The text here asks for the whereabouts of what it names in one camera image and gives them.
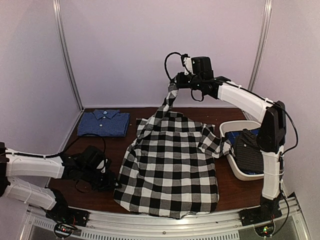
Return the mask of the black white checked shirt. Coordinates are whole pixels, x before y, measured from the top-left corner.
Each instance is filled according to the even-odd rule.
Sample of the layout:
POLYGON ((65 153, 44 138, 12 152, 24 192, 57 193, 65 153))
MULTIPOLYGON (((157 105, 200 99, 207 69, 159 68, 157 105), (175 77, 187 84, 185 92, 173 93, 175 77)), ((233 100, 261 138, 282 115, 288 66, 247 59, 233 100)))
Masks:
POLYGON ((132 213, 181 219, 208 214, 219 201, 215 160, 230 154, 215 127, 172 111, 178 88, 169 84, 163 104, 137 122, 118 174, 114 201, 132 213))

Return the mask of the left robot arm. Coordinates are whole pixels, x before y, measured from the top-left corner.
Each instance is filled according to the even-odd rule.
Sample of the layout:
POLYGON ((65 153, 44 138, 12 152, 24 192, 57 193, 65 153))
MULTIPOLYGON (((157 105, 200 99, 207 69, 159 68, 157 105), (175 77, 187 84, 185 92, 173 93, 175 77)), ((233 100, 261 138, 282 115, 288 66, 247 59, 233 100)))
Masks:
POLYGON ((103 151, 88 146, 82 153, 69 155, 36 155, 14 151, 0 144, 0 195, 52 212, 61 222, 72 218, 72 211, 63 194, 20 179, 21 176, 48 177, 61 180, 84 181, 91 189, 104 192, 120 188, 111 162, 103 151))

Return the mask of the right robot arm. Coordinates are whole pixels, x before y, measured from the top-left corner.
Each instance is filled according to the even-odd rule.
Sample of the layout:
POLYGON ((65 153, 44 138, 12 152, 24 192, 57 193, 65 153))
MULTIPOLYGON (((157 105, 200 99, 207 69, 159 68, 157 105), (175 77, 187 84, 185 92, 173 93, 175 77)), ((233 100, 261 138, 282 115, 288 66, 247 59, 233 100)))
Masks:
POLYGON ((287 132, 284 103, 260 97, 224 76, 214 76, 211 59, 207 56, 190 57, 183 54, 180 59, 184 71, 175 77, 179 89, 199 90, 203 97, 208 95, 232 104, 260 124, 257 146, 263 157, 264 178, 256 216, 261 221, 268 220, 278 209, 282 195, 287 132))

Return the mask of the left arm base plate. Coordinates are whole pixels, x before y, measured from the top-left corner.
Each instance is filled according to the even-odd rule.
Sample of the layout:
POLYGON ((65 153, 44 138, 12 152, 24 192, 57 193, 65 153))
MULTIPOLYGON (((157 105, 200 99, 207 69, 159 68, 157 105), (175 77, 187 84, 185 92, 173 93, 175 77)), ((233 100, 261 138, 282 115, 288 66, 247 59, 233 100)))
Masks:
POLYGON ((43 209, 45 216, 56 223, 68 224, 71 226, 86 227, 89 219, 89 212, 71 207, 54 207, 51 210, 43 209))

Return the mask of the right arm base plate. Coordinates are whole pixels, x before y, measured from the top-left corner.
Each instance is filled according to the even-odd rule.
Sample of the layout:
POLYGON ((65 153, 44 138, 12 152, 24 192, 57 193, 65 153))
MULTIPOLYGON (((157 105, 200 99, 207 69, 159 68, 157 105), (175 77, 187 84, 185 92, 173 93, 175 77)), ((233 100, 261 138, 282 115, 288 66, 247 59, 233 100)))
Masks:
POLYGON ((242 226, 256 225, 281 217, 283 214, 277 207, 273 211, 264 210, 261 206, 245 208, 239 213, 242 226))

